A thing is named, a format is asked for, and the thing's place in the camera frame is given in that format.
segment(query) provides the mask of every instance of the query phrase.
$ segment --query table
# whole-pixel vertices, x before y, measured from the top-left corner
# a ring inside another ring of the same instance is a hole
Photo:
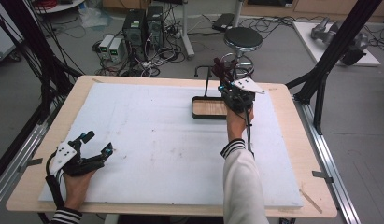
[[[64,140],[93,83],[124,83],[143,85],[165,85],[180,87],[201,87],[204,80],[140,78],[140,77],[80,77],[66,99],[55,121],[52,123],[34,159],[43,158],[43,163],[26,169],[17,187],[11,194],[7,209],[23,212],[52,212],[54,203],[40,202],[39,194],[45,183],[45,163],[52,151]],[[211,86],[219,85],[211,81]],[[260,83],[270,92],[276,110],[278,123],[289,150],[292,167],[304,201],[304,207],[294,209],[266,209],[269,217],[335,217],[334,201],[322,178],[312,175],[320,171],[306,131],[297,114],[288,89],[283,84]],[[171,204],[127,204],[127,203],[85,203],[81,212],[115,214],[150,214],[183,216],[222,216],[222,207],[217,205],[171,205]]]

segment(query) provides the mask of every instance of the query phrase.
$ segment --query computer tower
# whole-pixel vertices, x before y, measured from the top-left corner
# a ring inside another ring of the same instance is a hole
[[[130,9],[122,26],[124,39],[132,47],[144,48],[147,40],[147,23],[144,9]]]
[[[164,25],[163,25],[163,7],[148,7],[147,15],[148,35],[150,46],[152,48],[161,49],[164,47]]]

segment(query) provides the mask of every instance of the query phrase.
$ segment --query black post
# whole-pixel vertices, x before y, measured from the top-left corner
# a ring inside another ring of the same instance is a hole
[[[347,51],[354,37],[361,31],[378,5],[380,5],[381,1],[382,0],[357,1],[339,31],[334,36],[334,40],[329,44],[317,62],[317,65],[309,73],[286,84],[290,89],[305,82],[302,89],[294,95],[294,99],[306,105],[310,103],[311,97],[318,91],[314,112],[314,126],[319,134],[322,134],[320,122],[326,79],[337,61]]]

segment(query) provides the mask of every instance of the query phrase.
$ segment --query white sleeve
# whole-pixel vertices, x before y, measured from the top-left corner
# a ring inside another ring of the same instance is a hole
[[[244,140],[230,142],[221,155],[226,159],[223,168],[224,224],[268,224],[261,179]]]

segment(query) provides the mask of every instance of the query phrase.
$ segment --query round stool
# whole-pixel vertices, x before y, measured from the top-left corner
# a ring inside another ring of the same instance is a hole
[[[233,53],[228,53],[221,60],[225,63],[238,62],[233,71],[235,78],[237,78],[236,76],[251,76],[254,71],[253,61],[244,53],[260,48],[262,42],[262,36],[250,28],[235,27],[225,32],[224,43],[235,50],[235,57],[227,61],[226,58],[233,55]]]

